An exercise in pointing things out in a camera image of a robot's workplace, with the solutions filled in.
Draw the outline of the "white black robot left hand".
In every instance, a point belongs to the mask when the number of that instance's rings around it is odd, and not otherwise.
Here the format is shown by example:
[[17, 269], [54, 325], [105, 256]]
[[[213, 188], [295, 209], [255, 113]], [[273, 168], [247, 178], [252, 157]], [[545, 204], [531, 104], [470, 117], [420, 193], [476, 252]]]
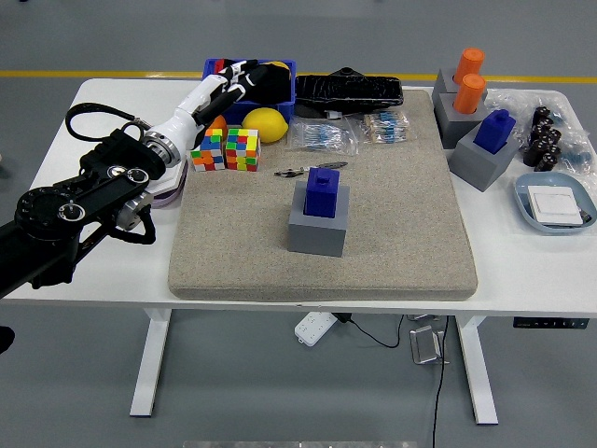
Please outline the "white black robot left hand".
[[183, 153], [193, 148], [197, 135], [269, 75], [257, 60], [234, 63], [207, 76], [174, 110], [170, 119], [144, 135], [147, 146]]

